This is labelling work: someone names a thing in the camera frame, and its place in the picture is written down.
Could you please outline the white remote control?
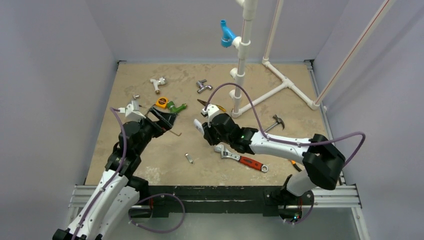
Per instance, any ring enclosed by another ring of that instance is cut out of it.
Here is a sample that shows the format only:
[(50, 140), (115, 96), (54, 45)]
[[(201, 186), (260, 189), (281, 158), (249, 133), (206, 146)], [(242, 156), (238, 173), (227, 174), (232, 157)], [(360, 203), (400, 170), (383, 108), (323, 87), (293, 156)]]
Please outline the white remote control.
[(195, 126), (195, 128), (201, 133), (201, 135), (203, 136), (205, 134), (204, 129), (203, 129), (203, 125), (202, 123), (198, 120), (198, 119), (194, 119), (193, 120), (193, 124)]

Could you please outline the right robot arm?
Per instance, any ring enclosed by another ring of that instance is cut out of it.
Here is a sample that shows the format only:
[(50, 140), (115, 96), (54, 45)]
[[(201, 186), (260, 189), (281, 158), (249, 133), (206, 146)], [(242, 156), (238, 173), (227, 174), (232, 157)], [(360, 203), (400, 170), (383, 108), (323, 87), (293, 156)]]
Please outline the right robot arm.
[(227, 113), (206, 122), (194, 120), (209, 145), (229, 145), (239, 154), (270, 155), (293, 160), (304, 170), (286, 179), (280, 196), (288, 204), (314, 188), (334, 190), (345, 165), (345, 156), (321, 134), (311, 138), (289, 138), (262, 133), (257, 128), (240, 127)]

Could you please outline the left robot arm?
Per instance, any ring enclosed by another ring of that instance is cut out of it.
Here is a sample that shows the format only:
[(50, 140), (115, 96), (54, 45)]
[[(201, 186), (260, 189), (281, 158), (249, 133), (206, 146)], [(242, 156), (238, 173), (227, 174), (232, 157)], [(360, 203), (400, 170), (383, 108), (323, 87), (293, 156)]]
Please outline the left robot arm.
[(118, 142), (87, 203), (65, 229), (55, 231), (54, 240), (105, 240), (132, 206), (150, 197), (148, 181), (134, 172), (147, 145), (170, 131), (178, 115), (151, 107), (148, 112), (157, 118), (151, 120), (130, 107), (110, 110), (120, 127)]

